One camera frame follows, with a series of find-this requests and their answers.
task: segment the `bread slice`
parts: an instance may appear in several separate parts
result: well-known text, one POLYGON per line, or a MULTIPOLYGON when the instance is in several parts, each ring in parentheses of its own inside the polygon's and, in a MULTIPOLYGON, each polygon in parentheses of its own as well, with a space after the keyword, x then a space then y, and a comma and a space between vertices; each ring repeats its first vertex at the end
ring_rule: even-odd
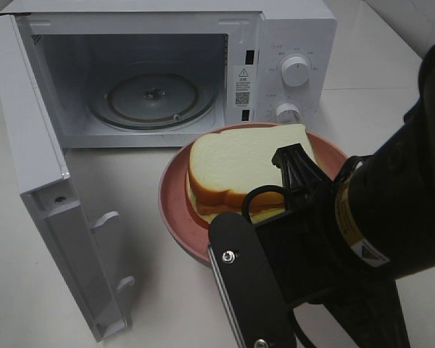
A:
MULTIPOLYGON (((240 212, 251 190, 264 185, 282 186, 281 171, 271 160, 279 147, 296 143, 315 161, 306 128, 300 124, 237 128, 198 138, 188 162, 188 203, 207 222, 222 211, 240 212)), ((283 197, 268 192, 253 199, 250 212, 278 213, 282 206, 283 197)))

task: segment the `table surface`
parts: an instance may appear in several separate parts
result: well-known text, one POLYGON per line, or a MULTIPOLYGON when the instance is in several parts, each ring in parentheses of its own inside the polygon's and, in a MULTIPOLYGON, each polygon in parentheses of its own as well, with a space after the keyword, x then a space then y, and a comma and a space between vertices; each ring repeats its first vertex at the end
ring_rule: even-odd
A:
MULTIPOLYGON (((329 0, 339 20, 316 133, 374 152, 418 97, 420 59, 363 1, 329 0)), ((89 218, 117 210, 140 260, 133 326, 97 344, 18 196, 0 102, 0 347, 236 347, 209 268, 173 240, 157 206, 177 149, 79 149, 66 159, 89 218)), ((435 348, 435 268, 397 282, 411 345, 435 348)), ((322 347, 356 347, 321 306, 296 310, 322 347)))

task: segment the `plate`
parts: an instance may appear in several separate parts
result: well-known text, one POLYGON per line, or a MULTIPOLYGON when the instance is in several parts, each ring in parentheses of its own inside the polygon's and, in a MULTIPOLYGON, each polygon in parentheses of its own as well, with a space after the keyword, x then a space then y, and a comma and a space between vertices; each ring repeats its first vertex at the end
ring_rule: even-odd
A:
MULTIPOLYGON (((275 123, 245 123, 218 128, 210 133, 219 133, 234 128, 273 127, 275 123)), ((335 178, 347 159, 339 148, 329 141, 307 132, 319 166, 335 178)), ((159 211, 167 229, 179 245, 192 257, 205 264, 210 263, 207 254, 208 230, 200 226, 190 215, 186 201, 186 171, 190 149, 194 142, 185 145, 169 162, 159 182, 159 211)))

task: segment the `white knob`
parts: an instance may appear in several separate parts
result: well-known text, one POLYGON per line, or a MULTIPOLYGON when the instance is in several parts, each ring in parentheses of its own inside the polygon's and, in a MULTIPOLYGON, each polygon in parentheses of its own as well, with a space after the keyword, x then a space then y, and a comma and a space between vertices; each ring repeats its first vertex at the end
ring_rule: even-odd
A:
POLYGON ((287 58, 281 65, 281 74, 286 85, 301 86, 310 78, 311 64, 301 56, 287 58))
POLYGON ((291 103, 284 103, 275 109, 277 123, 299 123, 299 110, 291 103))

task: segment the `metal bolt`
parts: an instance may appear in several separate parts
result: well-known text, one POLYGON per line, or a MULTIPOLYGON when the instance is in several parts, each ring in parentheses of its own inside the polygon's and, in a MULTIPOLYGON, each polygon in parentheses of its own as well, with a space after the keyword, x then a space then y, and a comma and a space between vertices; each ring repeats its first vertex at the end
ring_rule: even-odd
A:
POLYGON ((166 92, 164 92, 163 90, 158 89, 158 88, 153 88, 152 90, 146 91, 144 93, 144 98, 158 100, 158 99, 161 99, 165 95, 166 95, 166 92))
POLYGON ((55 203, 63 203, 66 200, 66 197, 59 196, 55 198, 55 203))
POLYGON ((233 263, 233 261, 235 261, 235 254, 231 250, 224 252, 223 262, 224 263, 233 263))
POLYGON ((254 343, 254 348, 269 348, 269 344, 264 339, 258 339, 254 343))

